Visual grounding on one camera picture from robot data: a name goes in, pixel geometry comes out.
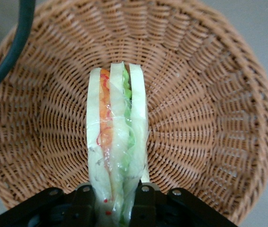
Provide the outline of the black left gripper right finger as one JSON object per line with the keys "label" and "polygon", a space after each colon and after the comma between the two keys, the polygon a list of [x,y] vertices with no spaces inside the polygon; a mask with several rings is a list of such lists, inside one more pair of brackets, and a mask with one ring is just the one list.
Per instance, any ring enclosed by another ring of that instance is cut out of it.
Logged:
{"label": "black left gripper right finger", "polygon": [[155,184],[141,184],[135,193],[132,208],[131,227],[155,227],[156,225],[156,191]]}

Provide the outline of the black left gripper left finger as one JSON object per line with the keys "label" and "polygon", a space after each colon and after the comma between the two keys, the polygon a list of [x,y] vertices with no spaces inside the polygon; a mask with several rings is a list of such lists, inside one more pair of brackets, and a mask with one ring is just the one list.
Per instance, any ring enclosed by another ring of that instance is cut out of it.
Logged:
{"label": "black left gripper left finger", "polygon": [[72,216],[77,227],[93,227],[95,217],[95,194],[90,183],[80,185],[74,196]]}

